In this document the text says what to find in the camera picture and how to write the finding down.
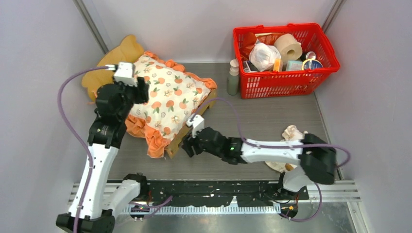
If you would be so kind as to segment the orange fruit print cushion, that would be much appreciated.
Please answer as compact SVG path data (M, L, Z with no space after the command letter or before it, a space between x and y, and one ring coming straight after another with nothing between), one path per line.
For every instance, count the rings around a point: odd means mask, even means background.
M135 75L149 85L149 101L133 106L126 119L127 132L144 138L151 158L164 156L165 148L178 135L188 117L217 84L187 72L173 60L163 61L146 51L134 63Z

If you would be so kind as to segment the wooden pet bed frame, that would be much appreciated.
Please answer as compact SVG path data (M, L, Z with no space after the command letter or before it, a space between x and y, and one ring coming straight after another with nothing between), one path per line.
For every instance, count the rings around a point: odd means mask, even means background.
M146 52L143 50L141 44L136 41L134 35L125 37L119 46L107 53L99 62L99 70L90 72L82 78L82 86L87 89L89 97L95 102L97 97L97 90L105 85L113 82L114 72L106 70L106 65L117 65L119 62L135 63L137 59ZM207 108L207 101L216 97L216 90L212 90L208 97L199 105L193 112L201 114ZM188 132L188 127L185 123L183 128L179 131L175 139L165 148L165 153L173 157L178 150L178 145L182 141L184 135Z

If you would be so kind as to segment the cream frilled small pillow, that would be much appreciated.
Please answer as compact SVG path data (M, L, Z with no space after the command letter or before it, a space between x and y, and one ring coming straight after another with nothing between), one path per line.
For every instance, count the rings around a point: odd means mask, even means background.
M303 139L308 134L308 131L299 131L295 125L288 126L282 133L282 141L294 141ZM265 162L265 164L279 173L288 172L296 168L296 165L280 162Z

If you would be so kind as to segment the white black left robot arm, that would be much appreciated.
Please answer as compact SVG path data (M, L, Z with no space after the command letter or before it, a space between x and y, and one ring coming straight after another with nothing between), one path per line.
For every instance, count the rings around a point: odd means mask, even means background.
M149 100L149 86L142 77L114 78L97 91L96 118L89 128L86 164L75 198L56 226L67 233L111 233L119 213L135 198L149 195L146 177L129 174L108 198L104 190L109 171L126 133L126 119L135 104Z

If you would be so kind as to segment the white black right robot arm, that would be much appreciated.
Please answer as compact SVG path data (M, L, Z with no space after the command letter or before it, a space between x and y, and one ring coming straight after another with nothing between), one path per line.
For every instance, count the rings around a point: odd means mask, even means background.
M280 176L278 195L290 199L311 183L331 185L335 182L336 150L313 134L294 141L256 141L225 137L206 127L188 133L182 149L189 157L207 152L231 164L278 162L296 167Z

